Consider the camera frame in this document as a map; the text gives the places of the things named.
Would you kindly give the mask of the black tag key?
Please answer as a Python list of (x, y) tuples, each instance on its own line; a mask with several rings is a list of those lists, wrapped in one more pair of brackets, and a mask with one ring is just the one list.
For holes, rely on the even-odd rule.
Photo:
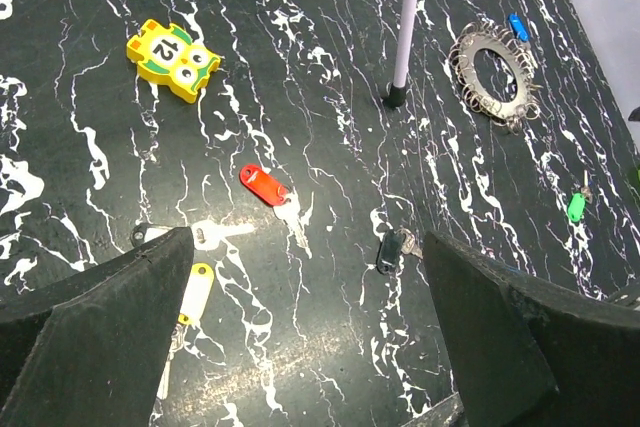
[(376, 269), (383, 275), (394, 273), (403, 255), (423, 259), (417, 237), (406, 228), (387, 230), (382, 237), (377, 253)]

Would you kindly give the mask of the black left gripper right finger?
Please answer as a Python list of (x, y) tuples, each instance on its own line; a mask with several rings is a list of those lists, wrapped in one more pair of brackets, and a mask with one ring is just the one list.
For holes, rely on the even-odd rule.
[(595, 300), (439, 232), (423, 263), (470, 425), (638, 425), (638, 283)]

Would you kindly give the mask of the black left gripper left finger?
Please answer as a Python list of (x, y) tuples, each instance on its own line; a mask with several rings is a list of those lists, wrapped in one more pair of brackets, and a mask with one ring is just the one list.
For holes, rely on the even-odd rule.
[(2, 303), (2, 425), (147, 425), (193, 258), (174, 228)]

